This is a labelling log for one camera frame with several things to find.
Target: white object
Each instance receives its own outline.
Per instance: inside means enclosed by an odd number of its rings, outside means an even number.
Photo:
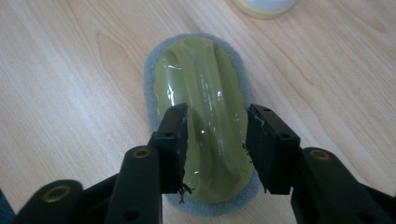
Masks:
[[[249,16],[272,19],[285,13],[297,0],[233,0]]]

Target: scouring pad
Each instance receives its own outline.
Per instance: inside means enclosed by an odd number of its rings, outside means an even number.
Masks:
[[[188,151],[184,195],[168,202],[195,216],[235,211],[261,189],[245,144],[246,108],[251,103],[239,54],[225,41],[207,34],[166,39],[145,63],[145,97],[150,130],[158,129],[165,110],[187,103]]]

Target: wooden table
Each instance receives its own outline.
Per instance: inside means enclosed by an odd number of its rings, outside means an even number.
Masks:
[[[167,37],[209,33],[245,61],[254,103],[302,147],[337,155],[356,178],[396,190],[396,2],[301,0],[275,20],[232,1],[0,2],[0,187],[16,211],[43,185],[85,188],[149,140],[143,66]],[[295,223],[290,198],[261,192],[238,212],[165,223]]]

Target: screw hole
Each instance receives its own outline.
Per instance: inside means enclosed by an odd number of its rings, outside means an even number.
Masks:
[[[66,197],[70,192],[70,187],[67,185],[60,185],[47,191],[43,196],[43,201],[46,203],[55,203]]]
[[[149,155],[149,150],[143,148],[143,149],[139,149],[137,151],[134,152],[134,156],[136,158],[145,158]]]
[[[124,219],[126,221],[135,221],[139,218],[140,212],[137,209],[130,209],[124,213]]]
[[[323,161],[326,161],[330,158],[329,154],[327,154],[326,152],[321,151],[321,150],[312,150],[309,152],[309,154],[311,154],[311,156],[313,156],[319,160],[323,160]]]
[[[364,224],[373,224],[373,223],[375,223],[374,219],[370,215],[368,215],[366,213],[359,212],[357,214],[357,217],[361,221],[361,223],[364,223]]]
[[[280,136],[283,138],[290,138],[290,135],[288,133],[282,133]]]

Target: wood grain surface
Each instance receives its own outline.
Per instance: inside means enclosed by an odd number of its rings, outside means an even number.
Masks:
[[[362,183],[396,191],[396,2],[300,0],[252,19],[232,1],[0,1],[0,187],[16,211],[43,185],[85,188],[149,140],[143,66],[166,38],[209,33],[245,62],[255,104],[330,150]],[[164,223],[295,223],[290,197]]]

